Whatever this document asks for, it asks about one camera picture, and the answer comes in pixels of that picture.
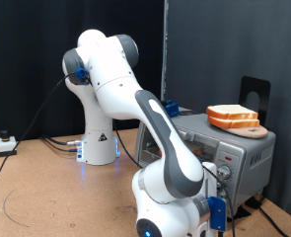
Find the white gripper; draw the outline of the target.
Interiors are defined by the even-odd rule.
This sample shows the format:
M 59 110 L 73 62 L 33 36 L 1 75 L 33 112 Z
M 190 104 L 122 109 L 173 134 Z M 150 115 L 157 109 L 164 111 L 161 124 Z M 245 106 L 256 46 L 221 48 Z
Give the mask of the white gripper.
M 209 212 L 200 219 L 198 237 L 214 237 L 216 231 L 211 228 L 211 218 L 213 217 L 215 204 L 211 198 L 215 197 L 217 194 L 217 181 L 214 178 L 216 166 L 210 162 L 203 162 L 202 167 L 204 172 L 204 181 L 200 193 L 205 198 L 204 203 L 207 205 Z

